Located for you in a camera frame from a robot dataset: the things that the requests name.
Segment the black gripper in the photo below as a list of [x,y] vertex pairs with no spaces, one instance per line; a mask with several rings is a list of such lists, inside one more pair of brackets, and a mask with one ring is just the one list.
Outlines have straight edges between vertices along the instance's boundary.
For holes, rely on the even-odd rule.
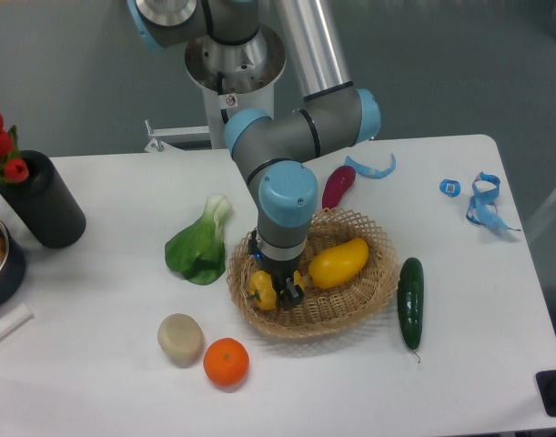
[[304,248],[305,240],[289,248],[272,246],[255,229],[248,239],[248,254],[270,275],[274,290],[280,291],[279,306],[284,310],[296,307],[305,298],[303,286],[296,278]]

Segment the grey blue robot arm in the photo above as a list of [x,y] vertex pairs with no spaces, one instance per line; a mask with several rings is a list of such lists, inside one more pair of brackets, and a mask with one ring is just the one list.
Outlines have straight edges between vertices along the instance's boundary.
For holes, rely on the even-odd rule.
[[186,45],[214,147],[225,147],[258,209],[249,248],[278,305],[303,301],[294,281],[318,204],[306,162],[375,137],[374,96],[354,86],[325,1],[279,1],[282,32],[260,21],[256,1],[131,1],[144,42]]

